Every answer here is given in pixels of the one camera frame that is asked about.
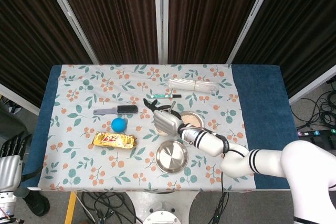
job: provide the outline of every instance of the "black stripe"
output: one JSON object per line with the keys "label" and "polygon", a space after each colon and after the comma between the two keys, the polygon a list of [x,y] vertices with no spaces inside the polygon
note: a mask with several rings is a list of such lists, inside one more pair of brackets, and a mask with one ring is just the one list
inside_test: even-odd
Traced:
{"label": "black stripe", "polygon": [[251,153],[250,153],[250,156],[248,157],[248,162],[250,164],[250,168],[251,170],[255,173],[253,167],[252,167],[252,164],[251,164],[251,158],[252,158],[252,155],[253,155],[253,152],[256,151],[256,149],[252,150]]}
{"label": "black stripe", "polygon": [[198,143],[197,143],[197,148],[199,147],[199,143],[201,142],[202,137],[203,137],[205,134],[207,134],[207,132],[206,132],[206,131],[203,131],[203,135],[199,137],[199,140],[198,140]]}
{"label": "black stripe", "polygon": [[254,156],[253,156],[253,166],[254,166],[254,169],[256,170],[256,172],[257,173],[260,173],[258,170],[257,170],[257,167],[256,167],[256,156],[257,156],[257,153],[260,151],[260,149],[259,150],[257,150],[256,152],[255,152],[255,154],[254,154]]}
{"label": "black stripe", "polygon": [[235,153],[238,153],[240,156],[245,157],[242,153],[236,150],[228,150],[228,152],[235,152]]}
{"label": "black stripe", "polygon": [[195,141],[194,141],[194,146],[195,146],[195,147],[196,147],[197,138],[198,138],[198,136],[199,136],[202,132],[203,132],[203,131],[200,131],[200,132],[197,134],[196,138],[195,138]]}
{"label": "black stripe", "polygon": [[302,224],[318,224],[317,222],[301,219],[301,218],[298,218],[298,217],[295,217],[295,216],[294,216],[294,221],[296,221],[298,223],[302,223]]}
{"label": "black stripe", "polygon": [[334,187],[336,187],[336,184],[335,184],[335,185],[333,185],[333,186],[331,186],[331,187],[329,187],[329,189],[331,189],[331,188],[334,188]]}

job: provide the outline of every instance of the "bowl of food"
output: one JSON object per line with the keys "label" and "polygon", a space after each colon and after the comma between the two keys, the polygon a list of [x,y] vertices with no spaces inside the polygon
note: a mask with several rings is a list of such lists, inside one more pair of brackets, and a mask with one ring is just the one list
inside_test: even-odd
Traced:
{"label": "bowl of food", "polygon": [[180,113],[184,124],[191,124],[195,127],[204,127],[204,122],[200,115],[194,111],[183,111]]}

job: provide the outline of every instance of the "floral tablecloth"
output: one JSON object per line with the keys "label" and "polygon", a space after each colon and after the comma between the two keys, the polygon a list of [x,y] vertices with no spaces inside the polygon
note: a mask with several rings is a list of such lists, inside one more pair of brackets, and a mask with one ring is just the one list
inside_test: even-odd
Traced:
{"label": "floral tablecloth", "polygon": [[[219,83],[213,94],[170,89],[169,78],[208,80]],[[172,137],[154,130],[153,114],[143,104],[151,94],[181,94],[175,99],[177,111],[196,111],[206,127],[229,141],[247,146],[244,121],[233,75],[228,65],[63,65],[51,116],[44,169],[38,187],[42,190],[221,190],[219,164],[211,157],[187,146],[189,161],[177,174],[160,171],[154,153]],[[171,99],[159,102],[170,104]],[[116,115],[93,115],[94,109],[134,104],[136,115],[128,120],[125,134],[133,134],[132,150],[92,146],[96,131],[111,132]],[[223,176],[226,190],[253,190],[253,175]]]}

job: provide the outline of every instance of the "metal frame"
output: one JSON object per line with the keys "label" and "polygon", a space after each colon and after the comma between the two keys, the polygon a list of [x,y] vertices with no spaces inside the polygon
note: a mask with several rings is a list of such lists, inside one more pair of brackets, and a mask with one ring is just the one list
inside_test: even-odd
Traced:
{"label": "metal frame", "polygon": [[169,0],[155,0],[155,11],[159,64],[167,64]]}
{"label": "metal frame", "polygon": [[250,12],[250,14],[248,15],[248,18],[245,22],[245,25],[242,29],[242,31],[240,32],[240,35],[235,43],[235,46],[233,47],[230,55],[229,55],[229,58],[227,59],[226,61],[226,64],[231,64],[232,61],[234,60],[240,46],[242,45],[255,17],[257,16],[257,13],[259,12],[259,9],[261,7],[261,5],[263,4],[264,0],[256,0],[253,7],[252,7],[252,10]]}
{"label": "metal frame", "polygon": [[329,69],[327,72],[325,72],[323,75],[321,75],[319,78],[317,78],[315,81],[311,82],[307,86],[305,86],[303,89],[301,89],[299,92],[297,92],[295,95],[293,95],[289,99],[289,104],[292,105],[296,101],[298,101],[302,96],[309,93],[313,89],[320,86],[325,81],[329,80],[331,77],[336,75],[336,66],[333,66],[331,69]]}
{"label": "metal frame", "polygon": [[0,84],[0,94],[10,99],[11,101],[17,103],[26,110],[29,110],[31,113],[34,113],[35,115],[38,115],[40,113],[40,109],[38,107],[28,102],[26,99],[19,96],[17,93],[13,92],[12,90],[3,86],[2,84]]}
{"label": "metal frame", "polygon": [[81,28],[75,14],[73,13],[71,6],[69,5],[68,0],[56,0],[59,4],[59,6],[61,7],[61,9],[63,10],[65,16],[67,17],[70,25],[72,26],[74,32],[76,33],[78,39],[80,40],[80,42],[82,43],[85,51],[87,52],[87,54],[89,55],[90,59],[92,60],[93,64],[99,64],[99,61],[90,45],[90,42],[88,40],[88,38],[86,37],[83,29]]}

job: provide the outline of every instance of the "blue fabric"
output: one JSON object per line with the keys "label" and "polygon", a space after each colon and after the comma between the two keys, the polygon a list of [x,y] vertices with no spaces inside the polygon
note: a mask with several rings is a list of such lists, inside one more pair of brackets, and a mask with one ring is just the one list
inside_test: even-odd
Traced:
{"label": "blue fabric", "polygon": [[[232,65],[243,112],[248,147],[282,150],[297,140],[279,66]],[[285,178],[256,174],[257,189],[288,189]]]}
{"label": "blue fabric", "polygon": [[[58,77],[60,75],[61,69],[62,65],[53,66],[51,69],[47,88],[42,100],[40,113],[38,115],[32,144],[30,146],[28,161],[25,165],[23,174],[32,173],[36,171],[38,167],[43,165],[50,128],[50,118],[54,108],[55,96],[58,87]],[[40,174],[25,182],[22,182],[21,187],[37,187],[39,180]]]}

